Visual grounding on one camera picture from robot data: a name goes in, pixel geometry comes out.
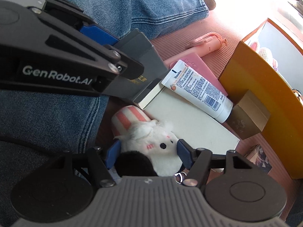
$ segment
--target round black motor cover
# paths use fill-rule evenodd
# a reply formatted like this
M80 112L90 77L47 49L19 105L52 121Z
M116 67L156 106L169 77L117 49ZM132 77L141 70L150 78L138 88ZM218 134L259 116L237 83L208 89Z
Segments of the round black motor cover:
M93 198L84 179L62 169L43 170L13 188L11 202L17 214L33 222L57 222L83 211Z
M229 168L207 184L205 199L214 210L244 222L264 221L281 214L287 199L283 187L251 166Z

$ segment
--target plush toy eye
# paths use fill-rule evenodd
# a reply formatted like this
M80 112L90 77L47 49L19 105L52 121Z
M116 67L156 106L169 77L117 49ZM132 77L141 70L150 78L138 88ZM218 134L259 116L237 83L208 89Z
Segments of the plush toy eye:
M165 143L161 143L161 144L160 144L160 148L166 149L166 144L165 144Z

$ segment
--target open box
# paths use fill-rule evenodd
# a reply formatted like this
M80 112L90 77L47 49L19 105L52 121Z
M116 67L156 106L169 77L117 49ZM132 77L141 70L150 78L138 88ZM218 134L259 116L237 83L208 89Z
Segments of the open box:
M285 80L247 44L259 40L272 51L279 72L292 88L303 91L303 50L296 39L268 19L239 42L219 81L237 103L250 89L271 116L262 136L293 179L303 178L303 106Z

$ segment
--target plush toy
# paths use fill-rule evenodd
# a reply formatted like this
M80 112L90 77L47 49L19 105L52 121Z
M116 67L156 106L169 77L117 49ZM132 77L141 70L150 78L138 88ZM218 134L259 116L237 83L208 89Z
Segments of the plush toy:
M272 57L272 52L268 48L260 48L258 41L249 44L249 47L260 55L276 72L278 71L278 62Z
M182 167L172 124L150 120L135 106L127 106L112 118L121 154L115 168L120 176L173 176Z

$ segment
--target blue denim jeans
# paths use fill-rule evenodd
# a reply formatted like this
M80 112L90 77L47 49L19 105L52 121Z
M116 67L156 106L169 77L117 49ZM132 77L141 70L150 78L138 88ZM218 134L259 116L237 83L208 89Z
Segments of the blue denim jeans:
M203 0L70 0L99 25L123 37L139 28L151 39L208 16ZM108 96L98 98L0 90L0 136L30 142L53 152L83 153L93 146ZM15 214L12 187L48 157L0 141L0 226Z

